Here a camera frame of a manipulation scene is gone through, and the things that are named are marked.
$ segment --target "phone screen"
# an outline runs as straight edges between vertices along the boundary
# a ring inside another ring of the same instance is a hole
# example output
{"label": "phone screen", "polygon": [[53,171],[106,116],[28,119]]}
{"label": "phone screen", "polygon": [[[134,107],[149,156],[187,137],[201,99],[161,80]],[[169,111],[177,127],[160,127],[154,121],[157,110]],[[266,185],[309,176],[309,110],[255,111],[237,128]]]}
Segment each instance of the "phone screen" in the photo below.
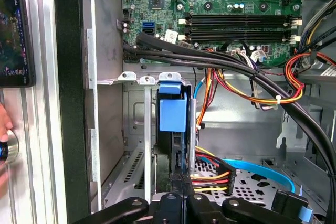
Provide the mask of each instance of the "phone screen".
{"label": "phone screen", "polygon": [[25,0],[0,0],[0,86],[22,87],[32,83],[27,48],[29,30],[21,3]]}

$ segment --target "ram slot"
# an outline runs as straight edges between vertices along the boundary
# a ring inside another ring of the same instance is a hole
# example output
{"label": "ram slot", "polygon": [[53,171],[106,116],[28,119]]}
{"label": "ram slot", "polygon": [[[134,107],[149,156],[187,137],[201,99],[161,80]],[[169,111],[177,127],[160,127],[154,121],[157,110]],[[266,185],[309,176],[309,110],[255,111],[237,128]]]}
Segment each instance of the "ram slot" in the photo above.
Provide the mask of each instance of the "ram slot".
{"label": "ram slot", "polygon": [[240,39],[248,42],[286,42],[290,37],[284,31],[244,31],[244,30],[199,30],[190,29],[185,32],[187,40],[198,43],[224,42]]}
{"label": "ram slot", "polygon": [[284,15],[188,15],[187,24],[193,28],[214,29],[226,27],[285,28],[291,22]]}

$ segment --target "motherboard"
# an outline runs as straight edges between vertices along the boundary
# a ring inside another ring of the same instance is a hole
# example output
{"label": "motherboard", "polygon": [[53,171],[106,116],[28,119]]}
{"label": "motherboard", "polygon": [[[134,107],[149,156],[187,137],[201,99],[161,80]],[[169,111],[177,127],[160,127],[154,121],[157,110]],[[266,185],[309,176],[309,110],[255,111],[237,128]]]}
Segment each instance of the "motherboard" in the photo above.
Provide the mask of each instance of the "motherboard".
{"label": "motherboard", "polygon": [[[195,49],[262,50],[264,64],[289,57],[296,46],[301,0],[123,0],[123,40],[141,32]],[[125,57],[126,62],[157,63]]]}

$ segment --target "hand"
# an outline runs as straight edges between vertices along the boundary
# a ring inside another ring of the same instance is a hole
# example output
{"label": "hand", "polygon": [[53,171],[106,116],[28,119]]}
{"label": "hand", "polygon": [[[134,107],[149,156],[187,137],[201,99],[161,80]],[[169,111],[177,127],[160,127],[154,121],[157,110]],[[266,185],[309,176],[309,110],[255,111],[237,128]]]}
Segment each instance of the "hand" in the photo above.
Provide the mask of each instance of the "hand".
{"label": "hand", "polygon": [[4,106],[0,104],[0,141],[7,142],[8,134],[7,131],[13,128],[11,118],[7,114]]}
{"label": "hand", "polygon": [[[7,142],[8,141],[8,134],[7,131],[13,128],[13,124],[11,118],[7,114],[7,111],[0,104],[0,142]],[[5,170],[5,165],[0,164],[0,198],[4,194],[6,190],[7,181],[9,175]]]}

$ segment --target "black cable bundle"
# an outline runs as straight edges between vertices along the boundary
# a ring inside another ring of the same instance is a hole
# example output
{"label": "black cable bundle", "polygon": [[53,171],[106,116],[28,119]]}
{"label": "black cable bundle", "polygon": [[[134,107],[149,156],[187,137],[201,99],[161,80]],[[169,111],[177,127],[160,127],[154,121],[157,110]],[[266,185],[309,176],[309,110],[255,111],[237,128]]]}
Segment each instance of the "black cable bundle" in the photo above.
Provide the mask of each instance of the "black cable bundle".
{"label": "black cable bundle", "polygon": [[[145,45],[149,48],[164,49],[170,52],[161,51],[142,51],[133,49],[127,45],[124,50],[135,55],[141,55],[141,58],[171,63],[174,65],[202,68],[219,68],[232,70],[253,79],[274,98],[280,95],[282,98],[288,98],[289,94],[280,86],[275,84],[269,78],[254,70],[239,59],[236,59],[225,53],[210,53],[200,50],[180,47],[166,41],[155,39],[149,35],[141,33],[136,39],[138,44]],[[326,164],[330,177],[330,202],[327,212],[326,224],[336,223],[336,151],[321,126],[308,114],[304,108],[297,102],[281,104],[287,113],[297,122],[302,130],[312,140],[317,150],[321,153],[323,161]]]}

